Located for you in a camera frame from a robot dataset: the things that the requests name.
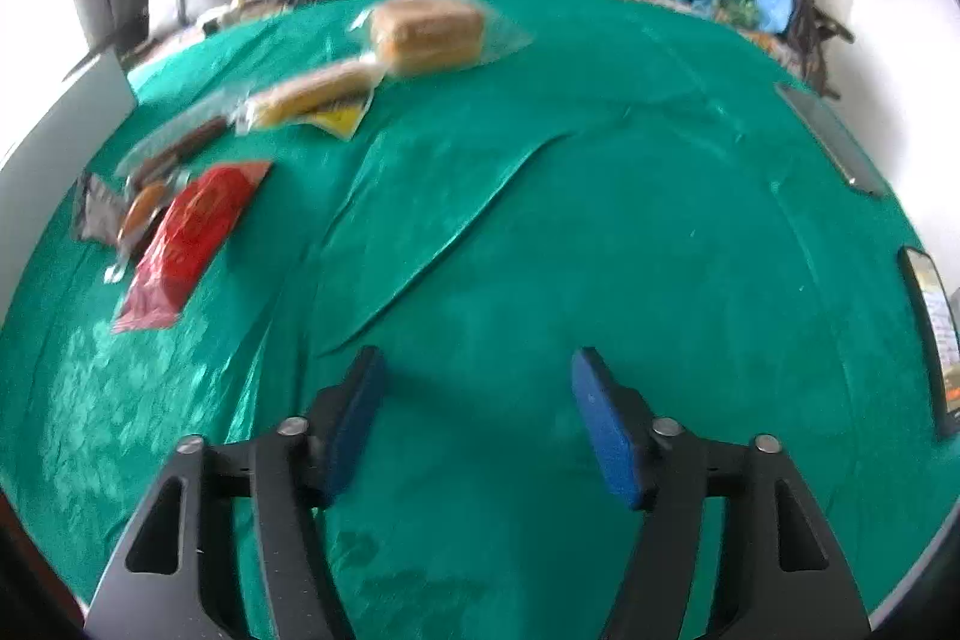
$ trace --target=red snack wrapper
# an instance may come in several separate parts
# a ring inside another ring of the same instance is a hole
[[[250,203],[270,161],[210,167],[170,205],[113,324],[113,333],[167,329]]]

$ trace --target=blue gripper pad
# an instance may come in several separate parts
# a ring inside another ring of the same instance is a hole
[[[623,422],[584,351],[578,350],[574,354],[570,368],[573,396],[587,426],[590,444],[607,490],[631,508],[636,507],[640,504],[637,463]],[[602,367],[598,367],[597,371],[602,371]]]
[[[347,410],[339,421],[337,432],[330,442],[326,485],[323,492],[332,500],[353,480],[360,453],[367,443],[380,400],[387,384],[386,363],[381,352],[377,351],[357,383]]]

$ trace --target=plastic packaging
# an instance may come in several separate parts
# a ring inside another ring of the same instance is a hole
[[[170,170],[173,170],[173,167],[178,165],[177,163],[170,163],[169,153],[171,150],[176,153],[178,145],[201,128],[208,129],[209,133],[211,124],[215,119],[225,119],[227,123],[232,121],[238,110],[243,106],[243,102],[247,100],[250,92],[251,86],[248,83],[227,86],[211,92],[208,97],[198,101],[188,110],[166,122],[150,136],[134,145],[133,149],[117,165],[113,175],[119,179],[127,179],[138,170],[145,175],[147,172],[144,172],[143,167],[150,162],[154,164],[166,163],[169,167],[166,173],[169,173]],[[202,145],[195,148],[179,150],[179,156],[176,156],[179,163],[185,163],[191,156],[196,155],[203,146],[212,142],[216,136],[219,136],[219,134],[206,138]],[[160,175],[165,176],[162,169],[160,169]],[[136,190],[138,190],[136,183],[128,183],[128,191],[135,193]]]
[[[105,283],[123,280],[127,266],[143,254],[167,208],[189,179],[188,172],[179,170],[165,180],[150,183],[136,194],[117,231],[117,259],[104,273]]]
[[[470,68],[506,57],[532,38],[479,0],[387,0],[349,28],[393,76]]]
[[[368,106],[383,74],[383,67],[371,57],[347,58],[300,74],[252,95],[237,119],[237,133],[274,128],[334,102],[352,100],[353,104]],[[363,114],[355,119],[350,136],[362,118]]]
[[[127,199],[97,175],[82,172],[73,196],[70,236],[77,242],[117,247],[117,235],[128,210]]]
[[[176,323],[271,165],[246,161],[210,167],[176,196],[136,266],[113,333]]]

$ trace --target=metal screw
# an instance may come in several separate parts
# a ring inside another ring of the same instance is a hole
[[[673,418],[656,418],[654,431],[661,437],[677,437],[678,434],[683,434],[683,426]]]
[[[277,432],[283,434],[283,437],[296,437],[297,434],[303,434],[309,427],[310,422],[306,418],[294,415],[277,426]]]
[[[761,453],[779,453],[784,450],[784,447],[779,444],[779,439],[776,439],[773,434],[757,434],[754,444]]]
[[[197,453],[200,448],[203,448],[203,437],[200,434],[189,434],[181,437],[176,444],[176,453]]]

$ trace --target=table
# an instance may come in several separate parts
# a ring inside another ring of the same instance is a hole
[[[243,25],[131,75],[140,106],[92,169],[214,88],[352,52],[373,0]],[[69,196],[0,333],[0,482],[89,599],[189,432],[305,410],[357,348],[390,389],[325,544],[358,637],[596,637],[640,516],[605,491],[569,387],[597,347],[704,437],[774,432],[868,608],[960,489],[936,444],[896,199],[845,187],[785,78],[715,23],[635,1],[485,0],[534,35],[482,68],[384,84],[356,137],[221,140],[193,165],[274,171],[172,330],[111,335],[125,286],[67,237]],[[238,506],[251,629],[269,634]],[[718,506],[686,636],[709,610]]]

